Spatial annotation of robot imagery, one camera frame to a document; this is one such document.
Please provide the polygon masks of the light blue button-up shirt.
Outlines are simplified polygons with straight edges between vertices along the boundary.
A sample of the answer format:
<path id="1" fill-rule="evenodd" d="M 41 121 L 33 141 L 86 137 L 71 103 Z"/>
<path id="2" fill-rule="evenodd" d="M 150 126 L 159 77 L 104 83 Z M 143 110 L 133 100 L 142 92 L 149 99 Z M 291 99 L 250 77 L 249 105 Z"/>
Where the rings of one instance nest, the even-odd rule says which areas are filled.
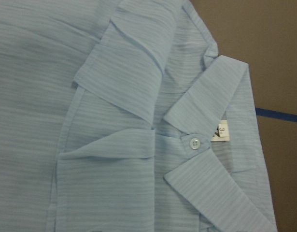
<path id="1" fill-rule="evenodd" d="M 0 232 L 274 232 L 247 63 L 187 0 L 0 0 Z"/>

